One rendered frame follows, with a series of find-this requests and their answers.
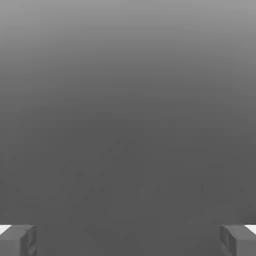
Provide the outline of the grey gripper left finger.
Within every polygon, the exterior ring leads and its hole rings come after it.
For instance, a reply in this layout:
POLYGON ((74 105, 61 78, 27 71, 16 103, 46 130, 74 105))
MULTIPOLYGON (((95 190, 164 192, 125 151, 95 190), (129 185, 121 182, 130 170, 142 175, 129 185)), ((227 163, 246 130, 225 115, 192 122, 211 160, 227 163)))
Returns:
POLYGON ((38 256, 37 226, 0 224, 0 256, 38 256))

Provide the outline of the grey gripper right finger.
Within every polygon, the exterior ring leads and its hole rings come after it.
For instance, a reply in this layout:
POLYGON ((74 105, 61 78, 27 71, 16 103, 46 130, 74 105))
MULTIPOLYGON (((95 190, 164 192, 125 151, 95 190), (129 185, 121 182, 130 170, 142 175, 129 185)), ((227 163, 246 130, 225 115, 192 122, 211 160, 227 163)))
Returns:
POLYGON ((222 256, 256 256, 256 224, 221 225, 222 256))

